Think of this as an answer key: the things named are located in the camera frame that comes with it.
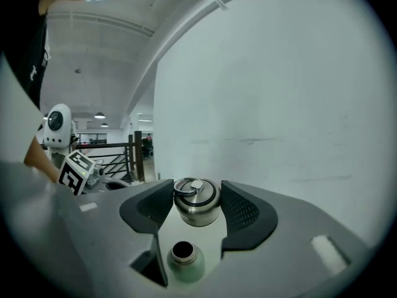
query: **hand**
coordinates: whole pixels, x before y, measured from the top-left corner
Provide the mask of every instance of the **hand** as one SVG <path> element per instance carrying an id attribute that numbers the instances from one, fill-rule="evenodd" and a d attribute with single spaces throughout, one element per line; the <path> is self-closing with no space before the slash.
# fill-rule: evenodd
<path id="1" fill-rule="evenodd" d="M 36 136 L 33 138 L 26 154 L 25 164 L 33 166 L 44 172 L 52 182 L 58 182 L 60 171 L 51 163 L 51 160 L 47 158 L 42 146 L 38 143 Z"/>

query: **metal railing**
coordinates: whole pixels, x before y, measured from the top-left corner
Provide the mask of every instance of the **metal railing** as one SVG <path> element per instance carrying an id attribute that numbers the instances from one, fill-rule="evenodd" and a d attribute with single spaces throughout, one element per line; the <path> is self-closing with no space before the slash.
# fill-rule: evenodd
<path id="1" fill-rule="evenodd" d="M 135 168 L 136 168 L 136 178 L 137 180 L 145 180 L 145 172 L 143 169 L 143 154 L 142 154 L 142 132 L 134 132 L 133 135 L 128 136 L 128 143 L 101 143 L 101 144 L 87 144 L 87 145 L 76 145 L 77 150 L 85 149 L 100 149 L 100 148 L 124 148 L 123 153 L 113 153 L 109 155 L 96 155 L 89 156 L 91 159 L 95 160 L 97 158 L 105 158 L 110 156 L 115 156 L 115 158 L 110 163 L 102 164 L 104 167 L 104 173 L 110 175 L 111 177 L 117 173 L 126 172 L 124 178 L 131 182 L 134 181 Z"/>

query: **wooden post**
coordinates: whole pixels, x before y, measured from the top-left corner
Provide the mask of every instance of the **wooden post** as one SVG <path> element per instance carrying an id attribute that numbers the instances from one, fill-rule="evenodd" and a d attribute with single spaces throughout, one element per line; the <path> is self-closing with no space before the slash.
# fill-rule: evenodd
<path id="1" fill-rule="evenodd" d="M 128 147 L 124 147 L 124 158 L 125 158 L 125 167 L 127 169 L 127 174 L 130 176 L 133 181 L 133 177 L 131 176 L 130 165 L 128 162 Z"/>
<path id="2" fill-rule="evenodd" d="M 136 174 L 138 181 L 142 182 L 145 180 L 145 172 L 143 171 L 143 156 L 142 156 L 142 132 L 134 132 L 135 136 L 135 163 L 136 163 Z"/>
<path id="3" fill-rule="evenodd" d="M 135 167 L 134 167 L 134 151 L 133 151 L 133 135 L 128 135 L 128 143 L 130 144 L 130 146 L 128 147 L 128 156 L 130 158 L 130 176 L 133 179 L 134 176 L 134 172 L 135 172 Z"/>

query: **ceiling light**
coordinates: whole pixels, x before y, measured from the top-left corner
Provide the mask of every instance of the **ceiling light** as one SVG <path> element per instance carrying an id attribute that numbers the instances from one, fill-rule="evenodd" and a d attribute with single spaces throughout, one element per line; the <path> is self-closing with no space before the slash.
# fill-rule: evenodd
<path id="1" fill-rule="evenodd" d="M 94 117 L 98 119 L 106 118 L 103 112 L 97 112 Z"/>

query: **person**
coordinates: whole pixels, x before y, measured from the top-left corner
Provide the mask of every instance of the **person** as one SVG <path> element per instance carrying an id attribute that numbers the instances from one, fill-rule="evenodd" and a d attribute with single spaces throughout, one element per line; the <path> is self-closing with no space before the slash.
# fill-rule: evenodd
<path id="1" fill-rule="evenodd" d="M 4 52 L 20 85 L 40 109 L 40 90 L 49 59 L 46 18 L 48 8 L 57 0 L 18 1 L 18 7 L 9 5 L 9 0 L 1 2 L 3 25 L 0 51 Z M 57 182 L 59 170 L 51 164 L 35 136 L 24 162 Z"/>

